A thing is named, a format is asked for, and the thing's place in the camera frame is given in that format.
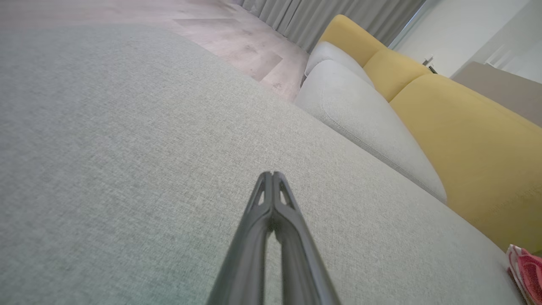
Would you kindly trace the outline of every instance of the stitching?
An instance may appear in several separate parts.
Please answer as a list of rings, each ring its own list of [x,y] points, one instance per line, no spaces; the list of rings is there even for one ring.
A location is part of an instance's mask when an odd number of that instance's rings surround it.
[[[410,179],[409,177],[411,177],[412,179],[411,180],[414,180],[415,183],[418,182],[419,185],[423,185],[425,188],[424,191],[428,192],[429,194],[431,194],[433,197],[439,199],[439,201],[441,201],[442,203],[444,203],[444,198],[438,196],[434,191],[432,191],[427,185],[425,185],[425,183],[423,183],[422,181],[418,180],[416,177],[413,177],[412,175],[410,175],[405,169],[403,169],[401,166],[399,166],[397,163],[395,163],[394,161],[388,159],[386,156],[382,155],[381,153],[379,153],[378,151],[376,151],[374,148],[370,147],[367,143],[365,143],[363,140],[361,140],[360,138],[358,138],[357,136],[353,135],[351,132],[349,132],[348,130],[346,130],[344,127],[342,127],[339,123],[335,122],[334,119],[332,119],[328,114],[327,114],[327,110],[325,109],[324,107],[324,99],[323,99],[323,96],[324,96],[324,86],[322,86],[322,91],[321,91],[321,94],[320,96],[322,98],[320,98],[321,100],[321,103],[320,103],[320,107],[322,108],[322,110],[324,111],[324,114],[326,115],[326,117],[331,120],[338,128],[340,128],[341,130],[345,131],[347,134],[351,135],[352,137],[354,137],[355,139],[357,139],[358,141],[360,141],[361,143],[363,143],[363,145],[365,145],[370,151],[367,151],[367,149],[361,147],[362,149],[366,150],[368,153],[370,153],[371,155],[377,157],[376,155],[378,156],[381,156],[382,158],[388,160],[390,163],[392,163],[393,165],[395,165],[397,168],[399,168],[400,170],[397,170],[397,172],[399,172],[401,175],[403,175],[404,177]]]

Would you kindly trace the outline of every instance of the yellow upholstery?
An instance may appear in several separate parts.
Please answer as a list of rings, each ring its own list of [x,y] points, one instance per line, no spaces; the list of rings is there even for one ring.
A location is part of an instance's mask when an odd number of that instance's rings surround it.
[[[414,79],[431,74],[426,66],[387,48],[371,57],[363,70],[387,101],[391,101]]]
[[[333,18],[318,42],[320,41],[339,47],[362,67],[375,53],[386,49],[385,45],[344,15]]]
[[[448,206],[504,251],[542,250],[542,129],[440,75],[390,103],[435,167]]]

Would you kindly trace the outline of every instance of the light wood laminate floor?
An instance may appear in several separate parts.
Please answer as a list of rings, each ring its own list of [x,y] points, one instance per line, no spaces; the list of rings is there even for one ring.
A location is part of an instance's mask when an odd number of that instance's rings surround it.
[[[308,54],[238,5],[219,0],[2,0],[0,28],[140,23],[211,51],[285,100],[295,99]]]

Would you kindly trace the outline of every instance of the gray sofa seat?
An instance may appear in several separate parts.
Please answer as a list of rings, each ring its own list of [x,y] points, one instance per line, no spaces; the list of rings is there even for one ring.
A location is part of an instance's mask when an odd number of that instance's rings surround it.
[[[285,173],[343,304],[521,304],[433,196],[182,37],[0,34],[3,304],[203,304],[258,174]],[[268,243],[266,304],[281,303]]]
[[[407,127],[348,68],[332,60],[316,65],[295,104],[446,203],[439,176]]]

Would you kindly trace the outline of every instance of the sofa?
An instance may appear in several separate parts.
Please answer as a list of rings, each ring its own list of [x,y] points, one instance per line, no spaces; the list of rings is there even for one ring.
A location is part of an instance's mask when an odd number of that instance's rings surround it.
[[[387,49],[343,15],[322,34],[305,75],[295,102],[302,109],[503,251],[542,250],[540,127]]]
[[[279,170],[343,304],[522,304],[505,254],[442,201],[177,34],[0,40],[0,303],[204,304]],[[266,304],[280,257],[271,236]]]

